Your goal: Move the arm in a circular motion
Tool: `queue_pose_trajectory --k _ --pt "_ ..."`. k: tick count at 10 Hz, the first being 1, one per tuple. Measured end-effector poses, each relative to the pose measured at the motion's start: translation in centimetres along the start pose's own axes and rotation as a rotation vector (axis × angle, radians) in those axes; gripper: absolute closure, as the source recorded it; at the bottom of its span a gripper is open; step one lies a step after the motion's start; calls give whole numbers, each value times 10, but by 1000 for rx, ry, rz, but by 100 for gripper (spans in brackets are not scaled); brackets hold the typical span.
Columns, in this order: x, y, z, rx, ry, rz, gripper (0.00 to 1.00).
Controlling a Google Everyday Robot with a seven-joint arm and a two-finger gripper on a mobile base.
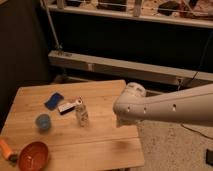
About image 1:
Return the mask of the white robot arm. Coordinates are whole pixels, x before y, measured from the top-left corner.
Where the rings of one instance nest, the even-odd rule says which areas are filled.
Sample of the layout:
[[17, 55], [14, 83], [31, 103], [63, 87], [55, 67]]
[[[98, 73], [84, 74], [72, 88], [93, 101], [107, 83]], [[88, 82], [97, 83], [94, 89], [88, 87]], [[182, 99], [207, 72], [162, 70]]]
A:
[[113, 105], [121, 125], [143, 120], [213, 127], [213, 84], [146, 96], [145, 88], [128, 83]]

